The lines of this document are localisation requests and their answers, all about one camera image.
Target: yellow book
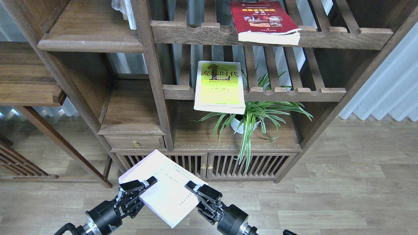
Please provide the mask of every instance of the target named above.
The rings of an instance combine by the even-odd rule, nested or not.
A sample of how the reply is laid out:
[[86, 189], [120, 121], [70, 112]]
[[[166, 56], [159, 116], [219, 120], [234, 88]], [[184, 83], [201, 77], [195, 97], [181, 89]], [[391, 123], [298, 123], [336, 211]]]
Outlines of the yellow book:
[[194, 109], [244, 114], [244, 88], [240, 64], [199, 61]]

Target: book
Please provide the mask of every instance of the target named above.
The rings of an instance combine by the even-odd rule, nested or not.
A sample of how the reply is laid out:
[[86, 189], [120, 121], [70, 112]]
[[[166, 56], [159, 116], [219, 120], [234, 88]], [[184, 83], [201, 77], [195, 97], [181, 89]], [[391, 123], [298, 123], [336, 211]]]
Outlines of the book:
[[298, 45], [300, 28], [280, 2], [231, 2], [231, 13], [239, 41]]
[[119, 183], [136, 179], [143, 181], [151, 176], [157, 179], [157, 183], [140, 195], [140, 200], [174, 228], [199, 203], [197, 196], [185, 185], [190, 180], [200, 186], [207, 183], [158, 150], [154, 150], [119, 177]]
[[244, 114], [240, 63], [199, 61], [197, 69], [195, 110]]

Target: wooden shelf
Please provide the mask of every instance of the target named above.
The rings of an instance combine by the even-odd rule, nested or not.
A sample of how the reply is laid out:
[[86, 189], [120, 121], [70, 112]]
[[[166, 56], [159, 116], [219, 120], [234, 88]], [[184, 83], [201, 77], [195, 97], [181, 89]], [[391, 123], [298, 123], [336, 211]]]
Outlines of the wooden shelf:
[[71, 0], [38, 44], [46, 51], [143, 53], [138, 32], [129, 29], [111, 0]]
[[[164, 96], [168, 100], [194, 100], [195, 91], [190, 83], [190, 45], [182, 46], [182, 62], [179, 85], [163, 85]], [[345, 88], [326, 88], [312, 48], [304, 48], [306, 60], [312, 73], [310, 81], [302, 82], [295, 54], [285, 47], [284, 53], [292, 82], [292, 90], [280, 87], [275, 56], [272, 47], [264, 47], [264, 54], [272, 89], [258, 87], [254, 53], [251, 46], [245, 46], [245, 63], [249, 89], [244, 91], [246, 101], [298, 101], [298, 102], [339, 102], [346, 94]], [[204, 46], [204, 60], [211, 60], [211, 46]], [[232, 61], [232, 46], [224, 46], [224, 60]]]
[[0, 43], [0, 105], [61, 106], [65, 97], [29, 43]]
[[[218, 142], [218, 134], [211, 138], [219, 117], [211, 117], [203, 122], [191, 121], [199, 120], [208, 112], [193, 110], [193, 102], [190, 101], [180, 101], [177, 113], [179, 116], [174, 141], [175, 151], [239, 152], [242, 135], [234, 135], [232, 128], [223, 130], [221, 142]], [[286, 121], [286, 124], [280, 127], [279, 139], [273, 144], [268, 144], [271, 141], [262, 135], [260, 127], [258, 127], [251, 137], [252, 152], [294, 153], [301, 150], [291, 116], [282, 115], [281, 117]], [[271, 122], [266, 121], [266, 129], [267, 137], [277, 136], [277, 134], [275, 135], [276, 128]]]
[[[295, 0], [285, 0], [287, 12], [302, 29], [298, 47], [380, 50], [393, 35], [390, 29], [359, 28], [345, 0], [334, 0], [334, 3], [338, 5], [348, 29], [331, 26], [320, 0], [309, 0], [309, 3], [313, 9], [312, 14], [318, 22], [318, 29], [313, 26], [304, 26]], [[271, 46], [238, 41], [237, 30], [233, 26], [222, 26], [216, 23], [215, 4], [210, 1], [205, 1], [205, 21], [201, 25], [188, 25], [186, 15], [187, 1], [177, 0], [174, 21], [152, 21], [155, 42]]]
[[149, 80], [116, 80], [98, 134], [164, 135]]

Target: drawer knob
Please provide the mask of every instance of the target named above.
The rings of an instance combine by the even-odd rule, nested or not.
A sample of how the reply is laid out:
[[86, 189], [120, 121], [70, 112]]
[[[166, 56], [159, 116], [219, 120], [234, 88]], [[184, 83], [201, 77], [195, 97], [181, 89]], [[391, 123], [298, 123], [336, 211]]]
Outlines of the drawer knob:
[[132, 141], [132, 142], [133, 142], [133, 146], [134, 146], [135, 148], [139, 148], [139, 143], [138, 143], [138, 141], [134, 140], [134, 141]]

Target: white curtain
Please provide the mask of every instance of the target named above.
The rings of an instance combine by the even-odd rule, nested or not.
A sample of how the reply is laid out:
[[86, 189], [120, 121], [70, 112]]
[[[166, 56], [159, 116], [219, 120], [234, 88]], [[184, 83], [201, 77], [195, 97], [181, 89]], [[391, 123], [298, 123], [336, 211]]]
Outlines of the white curtain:
[[355, 115], [381, 120], [418, 120], [418, 23], [366, 81], [340, 112], [343, 119]]

